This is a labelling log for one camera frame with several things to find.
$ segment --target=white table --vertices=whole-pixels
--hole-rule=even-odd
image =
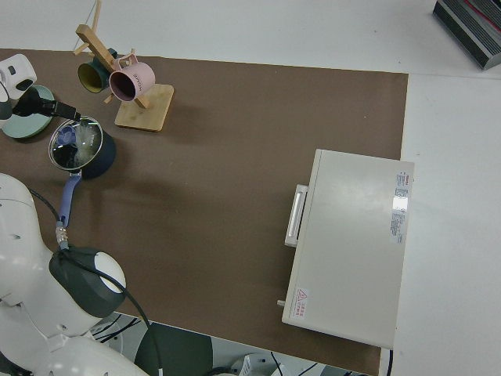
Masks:
[[[93,0],[3,0],[2,48],[70,50]],[[140,55],[410,73],[416,163],[394,376],[501,370],[501,66],[486,72],[432,0],[103,0],[98,35]],[[381,358],[385,374],[387,353]]]

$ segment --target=pink mug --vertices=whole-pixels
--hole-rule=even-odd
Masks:
[[[129,58],[132,64],[122,67],[120,60]],[[110,89],[120,100],[134,100],[155,85],[153,69],[148,64],[139,62],[133,53],[115,59],[113,66],[115,71],[110,75]]]

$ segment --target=glass lid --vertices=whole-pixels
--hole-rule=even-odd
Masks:
[[[80,121],[65,121],[52,134],[49,156],[59,168],[75,170],[89,163],[102,143],[103,132],[99,123],[82,116]]]

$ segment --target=saucepan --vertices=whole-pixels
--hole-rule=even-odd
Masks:
[[[70,221],[74,189],[82,179],[94,179],[106,172],[115,154],[113,138],[92,117],[65,121],[54,131],[49,142],[50,160],[57,168],[70,173],[59,210],[64,227],[68,227]]]

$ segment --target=brown mat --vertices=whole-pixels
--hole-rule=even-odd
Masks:
[[[118,128],[120,103],[80,85],[85,54],[22,53],[38,85],[117,144],[111,169],[77,188],[70,240],[112,254],[151,320],[377,374],[378,348],[283,324],[276,301],[294,257],[283,241],[295,186],[308,183],[315,149],[399,159],[407,75],[145,57],[176,90],[152,133]],[[0,171],[56,207],[67,173],[51,165],[48,141],[60,122],[23,142],[0,134]],[[37,206],[54,248],[53,220]]]

